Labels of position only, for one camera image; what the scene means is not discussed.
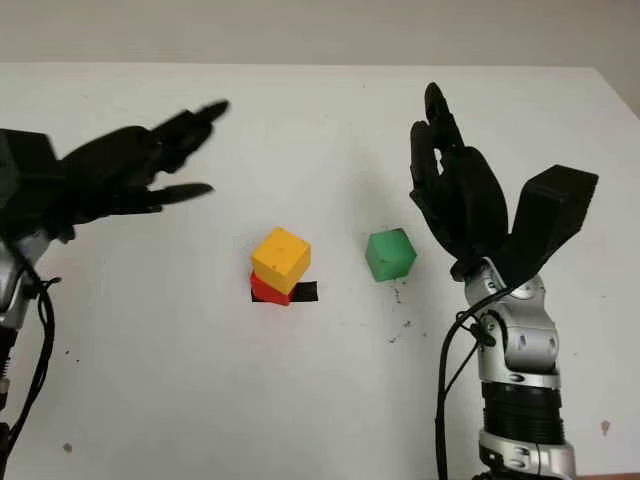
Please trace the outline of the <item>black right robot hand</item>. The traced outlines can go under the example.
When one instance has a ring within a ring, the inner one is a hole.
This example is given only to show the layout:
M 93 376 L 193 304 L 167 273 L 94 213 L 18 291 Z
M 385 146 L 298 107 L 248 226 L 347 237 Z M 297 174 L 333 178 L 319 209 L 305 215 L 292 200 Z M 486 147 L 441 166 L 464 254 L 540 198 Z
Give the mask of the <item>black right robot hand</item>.
M 424 93 L 424 120 L 410 130 L 410 198 L 438 243 L 455 258 L 451 275 L 463 281 L 508 236 L 503 191 L 481 152 L 464 143 L 439 86 Z

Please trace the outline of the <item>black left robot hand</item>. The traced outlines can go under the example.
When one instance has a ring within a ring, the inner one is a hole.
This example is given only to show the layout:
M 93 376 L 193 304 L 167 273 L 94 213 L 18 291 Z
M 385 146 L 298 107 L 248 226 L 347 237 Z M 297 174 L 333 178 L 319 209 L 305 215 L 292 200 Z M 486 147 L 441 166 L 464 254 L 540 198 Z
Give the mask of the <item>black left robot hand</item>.
M 152 129 L 127 126 L 78 147 L 61 160 L 65 190 L 52 214 L 72 226 L 112 215 L 156 213 L 213 192 L 207 183 L 150 186 L 159 173 L 181 169 L 228 108 L 227 100 L 217 101 L 196 112 L 184 110 Z

